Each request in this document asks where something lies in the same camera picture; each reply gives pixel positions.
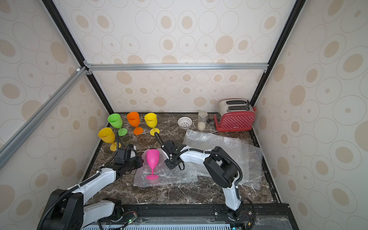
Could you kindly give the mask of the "left diagonal aluminium rail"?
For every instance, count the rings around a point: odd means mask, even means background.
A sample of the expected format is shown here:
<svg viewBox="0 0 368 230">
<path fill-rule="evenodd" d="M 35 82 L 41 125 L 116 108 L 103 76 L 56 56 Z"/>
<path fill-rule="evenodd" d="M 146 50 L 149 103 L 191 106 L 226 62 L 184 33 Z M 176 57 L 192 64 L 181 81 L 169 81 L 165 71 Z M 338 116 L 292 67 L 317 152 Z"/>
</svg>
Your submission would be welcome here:
<svg viewBox="0 0 368 230">
<path fill-rule="evenodd" d="M 28 121 L 1 148 L 1 168 L 11 159 L 30 135 L 39 127 L 45 118 L 54 110 L 65 95 L 76 84 L 80 77 L 87 73 L 86 67 L 80 67 L 63 85 L 30 117 Z"/>
</svg>

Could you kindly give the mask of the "green wine glass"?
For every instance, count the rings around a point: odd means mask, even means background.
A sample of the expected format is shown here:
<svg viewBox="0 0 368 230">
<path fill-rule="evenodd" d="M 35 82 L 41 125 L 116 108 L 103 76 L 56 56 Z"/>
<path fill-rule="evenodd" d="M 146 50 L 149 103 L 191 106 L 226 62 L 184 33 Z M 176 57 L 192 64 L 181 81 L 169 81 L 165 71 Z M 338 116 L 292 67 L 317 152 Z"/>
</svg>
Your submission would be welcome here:
<svg viewBox="0 0 368 230">
<path fill-rule="evenodd" d="M 108 122 L 110 123 L 110 125 L 114 128 L 116 128 L 118 130 L 118 135 L 120 137 L 124 136 L 127 134 L 127 129 L 126 128 L 122 128 L 123 126 L 123 120 L 121 118 L 120 114 L 111 114 L 108 117 Z"/>
</svg>

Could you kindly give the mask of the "clear jar with powder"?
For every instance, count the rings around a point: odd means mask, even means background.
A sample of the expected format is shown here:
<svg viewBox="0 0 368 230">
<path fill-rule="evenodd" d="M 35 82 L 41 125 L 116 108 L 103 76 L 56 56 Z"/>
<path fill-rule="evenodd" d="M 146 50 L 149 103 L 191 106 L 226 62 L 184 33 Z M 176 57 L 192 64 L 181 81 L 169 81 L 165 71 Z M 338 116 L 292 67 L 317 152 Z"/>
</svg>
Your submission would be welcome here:
<svg viewBox="0 0 368 230">
<path fill-rule="evenodd" d="M 200 110 L 198 112 L 198 123 L 197 123 L 198 130 L 203 131 L 206 129 L 207 119 L 208 113 L 206 111 Z"/>
</svg>

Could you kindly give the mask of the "white sink strainer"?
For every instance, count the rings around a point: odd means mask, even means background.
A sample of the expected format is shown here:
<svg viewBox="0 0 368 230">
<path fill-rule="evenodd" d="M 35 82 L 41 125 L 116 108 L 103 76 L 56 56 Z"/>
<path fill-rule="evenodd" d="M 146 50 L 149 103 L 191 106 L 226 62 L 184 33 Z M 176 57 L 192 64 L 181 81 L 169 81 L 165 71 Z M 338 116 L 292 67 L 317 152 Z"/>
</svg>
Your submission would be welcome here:
<svg viewBox="0 0 368 230">
<path fill-rule="evenodd" d="M 188 129 L 193 124 L 193 121 L 189 117 L 181 117 L 178 119 L 177 123 L 180 128 Z"/>
</svg>

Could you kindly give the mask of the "orange bubble glass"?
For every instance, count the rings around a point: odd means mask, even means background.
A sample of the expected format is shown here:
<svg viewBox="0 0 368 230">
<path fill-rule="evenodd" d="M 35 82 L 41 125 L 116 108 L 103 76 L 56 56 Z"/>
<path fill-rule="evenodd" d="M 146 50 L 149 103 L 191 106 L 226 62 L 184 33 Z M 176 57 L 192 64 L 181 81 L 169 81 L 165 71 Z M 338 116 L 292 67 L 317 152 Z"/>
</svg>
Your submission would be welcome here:
<svg viewBox="0 0 368 230">
<path fill-rule="evenodd" d="M 127 114 L 127 120 L 131 126 L 135 129 L 133 130 L 134 135 L 140 135 L 143 133 L 143 128 L 140 127 L 140 115 L 137 112 L 131 112 Z"/>
</svg>

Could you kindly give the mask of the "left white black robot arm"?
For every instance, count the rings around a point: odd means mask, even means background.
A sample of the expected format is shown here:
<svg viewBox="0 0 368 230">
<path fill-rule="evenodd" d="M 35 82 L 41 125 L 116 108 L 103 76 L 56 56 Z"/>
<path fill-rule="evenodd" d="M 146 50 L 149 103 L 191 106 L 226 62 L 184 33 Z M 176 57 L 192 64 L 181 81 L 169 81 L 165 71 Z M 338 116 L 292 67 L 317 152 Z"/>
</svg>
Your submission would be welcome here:
<svg viewBox="0 0 368 230">
<path fill-rule="evenodd" d="M 56 189 L 51 193 L 40 218 L 39 230 L 80 230 L 102 218 L 113 222 L 123 217 L 121 201 L 105 198 L 86 205 L 95 194 L 121 176 L 143 166 L 136 146 L 119 147 L 112 159 L 101 165 L 96 173 L 68 189 Z"/>
</svg>

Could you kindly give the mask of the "beige bubble glass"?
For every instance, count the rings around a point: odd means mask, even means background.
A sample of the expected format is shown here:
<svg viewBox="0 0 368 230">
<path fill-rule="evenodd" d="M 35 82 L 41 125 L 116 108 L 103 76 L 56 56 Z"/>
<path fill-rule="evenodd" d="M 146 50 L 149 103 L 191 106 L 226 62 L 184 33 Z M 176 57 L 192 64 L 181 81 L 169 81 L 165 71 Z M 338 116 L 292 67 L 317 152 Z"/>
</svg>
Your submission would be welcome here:
<svg viewBox="0 0 368 230">
<path fill-rule="evenodd" d="M 116 151 L 118 147 L 122 147 L 121 143 L 115 142 L 116 135 L 110 127 L 105 127 L 98 132 L 98 137 L 105 143 L 111 144 L 110 150 Z"/>
</svg>

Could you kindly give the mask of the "yellow bubble glass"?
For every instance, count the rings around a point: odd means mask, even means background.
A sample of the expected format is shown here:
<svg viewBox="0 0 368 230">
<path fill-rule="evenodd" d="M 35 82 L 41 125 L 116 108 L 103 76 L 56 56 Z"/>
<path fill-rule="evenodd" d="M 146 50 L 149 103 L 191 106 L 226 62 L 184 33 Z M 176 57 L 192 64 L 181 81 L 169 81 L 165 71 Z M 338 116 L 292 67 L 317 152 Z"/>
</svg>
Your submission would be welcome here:
<svg viewBox="0 0 368 230">
<path fill-rule="evenodd" d="M 144 119 L 145 119 L 147 126 L 151 128 L 150 134 L 152 136 L 154 136 L 155 133 L 158 133 L 158 134 L 160 133 L 160 130 L 156 128 L 158 124 L 158 120 L 157 120 L 157 115 L 155 113 L 146 114 Z"/>
</svg>

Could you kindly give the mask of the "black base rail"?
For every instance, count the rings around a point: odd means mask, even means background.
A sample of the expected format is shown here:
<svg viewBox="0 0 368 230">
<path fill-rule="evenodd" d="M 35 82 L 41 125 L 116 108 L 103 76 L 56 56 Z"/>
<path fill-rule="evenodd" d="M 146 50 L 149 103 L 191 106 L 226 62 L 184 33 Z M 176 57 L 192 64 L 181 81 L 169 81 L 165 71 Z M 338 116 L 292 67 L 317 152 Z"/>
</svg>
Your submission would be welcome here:
<svg viewBox="0 0 368 230">
<path fill-rule="evenodd" d="M 204 224 L 205 230 L 224 224 L 227 230 L 298 229 L 288 204 L 241 204 L 233 211 L 224 204 L 197 205 L 123 205 L 120 200 L 108 198 L 84 206 L 72 201 L 62 202 L 44 212 L 42 230 L 80 230 L 94 222 L 102 221 L 127 230 L 142 224 L 152 224 L 152 229 L 193 229 Z"/>
</svg>

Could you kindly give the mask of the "clear bubble wrap sheet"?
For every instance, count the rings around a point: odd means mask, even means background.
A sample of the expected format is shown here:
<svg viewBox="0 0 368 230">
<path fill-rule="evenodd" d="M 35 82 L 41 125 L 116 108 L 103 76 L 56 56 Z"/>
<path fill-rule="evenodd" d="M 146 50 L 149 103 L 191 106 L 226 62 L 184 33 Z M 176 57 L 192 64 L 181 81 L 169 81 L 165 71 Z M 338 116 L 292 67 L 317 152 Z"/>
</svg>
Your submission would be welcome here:
<svg viewBox="0 0 368 230">
<path fill-rule="evenodd" d="M 142 155 L 144 160 L 143 166 L 137 169 L 134 176 L 134 186 L 138 187 L 151 187 L 151 186 L 163 186 L 163 185 L 173 185 L 173 184 L 186 184 L 195 183 L 198 181 L 197 170 L 190 164 L 186 163 L 184 170 L 180 170 L 178 166 L 174 169 L 169 169 L 164 160 L 167 159 L 165 153 L 158 149 L 160 153 L 160 160 L 157 166 L 154 168 L 153 173 L 159 176 L 156 180 L 148 180 L 146 177 L 151 175 L 151 168 L 147 163 L 147 149 Z"/>
<path fill-rule="evenodd" d="M 242 169 L 243 179 L 239 184 L 255 190 L 261 188 L 263 152 L 259 147 L 249 145 L 248 142 L 241 139 L 190 129 L 186 132 L 184 144 L 201 150 L 211 150 L 216 146 L 221 147 Z"/>
</svg>

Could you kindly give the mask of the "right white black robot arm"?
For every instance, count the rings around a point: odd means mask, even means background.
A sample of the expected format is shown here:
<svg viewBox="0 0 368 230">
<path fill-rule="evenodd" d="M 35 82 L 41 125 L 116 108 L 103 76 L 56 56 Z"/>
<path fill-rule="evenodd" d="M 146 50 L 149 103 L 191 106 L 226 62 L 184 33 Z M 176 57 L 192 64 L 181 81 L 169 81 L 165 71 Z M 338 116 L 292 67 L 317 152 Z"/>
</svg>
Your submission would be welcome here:
<svg viewBox="0 0 368 230">
<path fill-rule="evenodd" d="M 165 164 L 169 169 L 185 168 L 185 163 L 204 166 L 213 181 L 224 192 L 226 206 L 237 211 L 241 206 L 238 183 L 243 178 L 239 164 L 226 151 L 216 146 L 214 149 L 200 150 L 187 145 L 178 145 L 171 140 L 163 143 L 161 149 L 167 155 Z"/>
</svg>

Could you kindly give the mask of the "red toaster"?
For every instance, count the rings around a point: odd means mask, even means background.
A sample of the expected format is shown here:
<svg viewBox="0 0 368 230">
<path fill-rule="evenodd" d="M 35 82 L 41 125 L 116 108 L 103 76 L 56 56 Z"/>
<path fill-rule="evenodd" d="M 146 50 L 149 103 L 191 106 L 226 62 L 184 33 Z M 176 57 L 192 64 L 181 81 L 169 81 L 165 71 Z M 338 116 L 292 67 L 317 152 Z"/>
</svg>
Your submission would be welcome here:
<svg viewBox="0 0 368 230">
<path fill-rule="evenodd" d="M 218 104 L 214 115 L 216 130 L 219 132 L 249 131 L 253 128 L 256 108 L 246 99 L 224 99 Z"/>
</svg>

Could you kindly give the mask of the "pink bubble glass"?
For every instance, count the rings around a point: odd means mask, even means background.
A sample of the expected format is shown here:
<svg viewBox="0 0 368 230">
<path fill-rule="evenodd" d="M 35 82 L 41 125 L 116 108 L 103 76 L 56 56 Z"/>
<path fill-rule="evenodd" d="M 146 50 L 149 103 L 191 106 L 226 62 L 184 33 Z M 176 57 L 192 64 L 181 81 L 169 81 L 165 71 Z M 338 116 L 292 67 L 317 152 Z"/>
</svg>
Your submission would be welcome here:
<svg viewBox="0 0 368 230">
<path fill-rule="evenodd" d="M 146 159 L 148 166 L 151 168 L 151 174 L 146 176 L 146 179 L 157 180 L 159 176 L 154 174 L 154 169 L 160 161 L 160 152 L 156 149 L 150 149 L 147 151 Z"/>
</svg>

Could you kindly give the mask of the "horizontal aluminium rail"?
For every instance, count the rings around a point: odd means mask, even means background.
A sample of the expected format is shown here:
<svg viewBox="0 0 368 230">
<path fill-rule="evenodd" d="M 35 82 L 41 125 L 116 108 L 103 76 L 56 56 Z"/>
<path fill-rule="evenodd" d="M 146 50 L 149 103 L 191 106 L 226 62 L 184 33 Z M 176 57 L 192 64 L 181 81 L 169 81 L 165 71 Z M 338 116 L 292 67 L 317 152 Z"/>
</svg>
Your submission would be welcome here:
<svg viewBox="0 0 368 230">
<path fill-rule="evenodd" d="M 90 71 L 267 70 L 267 63 L 87 64 Z"/>
</svg>

